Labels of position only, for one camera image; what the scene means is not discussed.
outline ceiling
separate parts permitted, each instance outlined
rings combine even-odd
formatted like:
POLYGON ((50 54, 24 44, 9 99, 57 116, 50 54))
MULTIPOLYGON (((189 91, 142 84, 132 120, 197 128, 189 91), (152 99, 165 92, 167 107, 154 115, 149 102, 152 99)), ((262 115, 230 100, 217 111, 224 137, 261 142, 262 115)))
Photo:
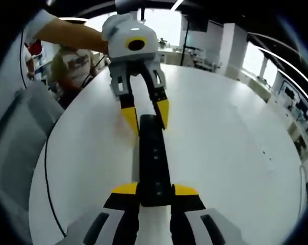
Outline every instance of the ceiling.
MULTIPOLYGON (((84 18, 95 17, 104 13, 117 11, 125 13, 137 10, 142 5, 146 8, 170 9, 176 0, 48 0, 49 12, 59 17, 79 16, 84 18)), ((289 61, 308 78, 308 3, 301 5, 287 2, 286 6, 274 2, 264 1, 264 6, 258 2, 252 4, 219 3, 207 0, 184 0, 178 10, 184 14, 208 18, 219 23, 236 23, 251 33, 277 39, 283 44, 263 36, 248 35, 248 40, 255 45, 266 48, 278 56, 289 61), (294 33, 298 33, 296 40, 290 38, 285 31, 281 19, 286 20, 294 33)), ((290 77, 292 77, 308 94, 308 82, 294 69, 269 54, 265 54, 271 61, 290 77)))

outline ceiling light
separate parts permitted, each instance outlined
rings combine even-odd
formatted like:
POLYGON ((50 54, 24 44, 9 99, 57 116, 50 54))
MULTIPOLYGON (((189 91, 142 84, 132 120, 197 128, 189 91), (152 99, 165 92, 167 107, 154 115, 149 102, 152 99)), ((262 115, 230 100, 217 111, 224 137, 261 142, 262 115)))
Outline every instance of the ceiling light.
POLYGON ((279 55, 276 55, 275 53, 273 53, 271 51, 268 51, 268 50, 266 50, 266 49, 264 49, 262 47, 258 47, 258 46, 255 46, 255 47, 257 47, 261 51, 264 51, 264 52, 266 52, 266 53, 268 53, 268 54, 270 54, 270 55, 272 55, 272 56, 282 60, 284 63, 286 63, 288 66, 290 66, 296 72, 298 72, 299 75, 301 75, 308 82, 308 78, 301 71, 299 71, 293 64, 291 64, 289 61, 286 61, 284 58, 281 58, 279 55))
POLYGON ((77 17, 60 17, 59 19, 61 20, 77 20, 77 21, 88 21, 88 19, 84 19, 84 18, 77 18, 77 17))
POLYGON ((306 99, 308 100, 308 95, 306 94, 306 92, 303 91, 303 89, 302 89, 292 78, 290 78, 288 74, 286 74, 284 71, 282 71, 282 70, 280 70, 280 69, 278 69, 278 71, 279 71, 283 76, 285 76, 286 78, 288 78, 288 79, 300 90, 300 92, 301 92, 303 95, 305 95, 306 99))
POLYGON ((171 10, 175 11, 183 1, 184 0, 177 0, 175 4, 172 6, 171 10))

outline human hand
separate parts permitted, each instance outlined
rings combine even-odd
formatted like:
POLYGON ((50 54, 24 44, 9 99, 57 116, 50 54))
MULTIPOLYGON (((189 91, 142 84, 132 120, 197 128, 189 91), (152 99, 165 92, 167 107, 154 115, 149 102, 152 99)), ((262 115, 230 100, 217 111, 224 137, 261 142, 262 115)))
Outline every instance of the human hand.
POLYGON ((30 79, 30 80, 33 80, 34 79, 34 77, 35 77, 35 72, 28 72, 27 73, 27 77, 30 79))

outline graphic t-shirt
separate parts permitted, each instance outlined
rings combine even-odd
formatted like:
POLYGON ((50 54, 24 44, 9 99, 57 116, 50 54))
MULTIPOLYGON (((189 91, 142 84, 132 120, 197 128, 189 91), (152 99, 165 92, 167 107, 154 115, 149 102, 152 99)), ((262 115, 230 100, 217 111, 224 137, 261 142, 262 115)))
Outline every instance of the graphic t-shirt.
POLYGON ((74 85, 80 87, 90 73, 92 61, 89 50, 71 52, 61 48, 52 60, 52 80, 58 81, 63 76, 67 76, 74 85))

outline desk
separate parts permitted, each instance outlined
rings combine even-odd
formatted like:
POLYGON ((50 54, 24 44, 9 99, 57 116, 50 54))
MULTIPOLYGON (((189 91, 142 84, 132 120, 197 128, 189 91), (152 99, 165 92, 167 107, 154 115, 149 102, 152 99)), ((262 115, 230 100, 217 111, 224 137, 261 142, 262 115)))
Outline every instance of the desk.
MULTIPOLYGON (((171 182, 197 189, 205 206, 236 224, 249 244, 279 244, 300 203, 301 162, 287 130, 246 85, 198 69, 161 67, 170 100, 164 137, 171 182)), ((110 80, 106 68, 71 103, 49 140, 48 180, 64 230, 88 207, 103 205, 113 187, 132 180, 133 133, 110 80)), ((138 116, 154 113, 142 78, 131 77, 131 84, 138 116)), ((29 204, 35 245, 62 239, 47 201, 43 159, 44 151, 29 204)), ((161 242, 148 245, 171 244, 152 237, 161 242)))

